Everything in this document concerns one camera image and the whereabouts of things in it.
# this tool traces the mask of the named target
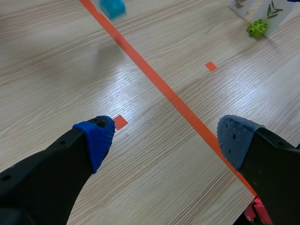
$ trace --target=white card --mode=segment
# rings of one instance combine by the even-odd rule
[[[240,17],[244,17],[255,0],[230,0],[228,7]]]
[[[251,22],[258,19],[266,22],[269,28],[264,35],[269,37],[287,15],[289,15],[295,4],[296,2],[289,2],[287,0],[264,0]]]

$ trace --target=textured rubber pad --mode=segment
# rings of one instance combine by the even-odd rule
[[[221,152],[236,171],[242,166],[253,135],[261,127],[263,126],[234,115],[222,117],[217,124],[217,140]]]

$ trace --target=blue rubber fingertip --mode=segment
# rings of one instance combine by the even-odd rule
[[[221,153],[236,171],[242,166],[256,130],[261,127],[263,126],[234,115],[222,117],[217,124]]]
[[[101,166],[106,152],[112,145],[115,133],[114,121],[109,116],[97,117],[106,119],[104,127],[99,127],[97,124],[87,121],[73,125],[73,128],[85,132],[93,174]]]

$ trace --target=green lego brick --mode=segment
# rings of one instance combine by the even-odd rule
[[[253,37],[258,38],[263,35],[268,29],[267,23],[263,22],[261,19],[256,20],[249,24],[246,31]]]

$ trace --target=orange tape square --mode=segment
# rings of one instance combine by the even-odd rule
[[[212,61],[206,63],[205,66],[206,66],[207,69],[209,69],[210,71],[214,71],[215,69],[217,69],[216,65],[213,64]]]
[[[125,125],[128,124],[128,122],[121,115],[114,118],[113,121],[117,130],[122,129]]]

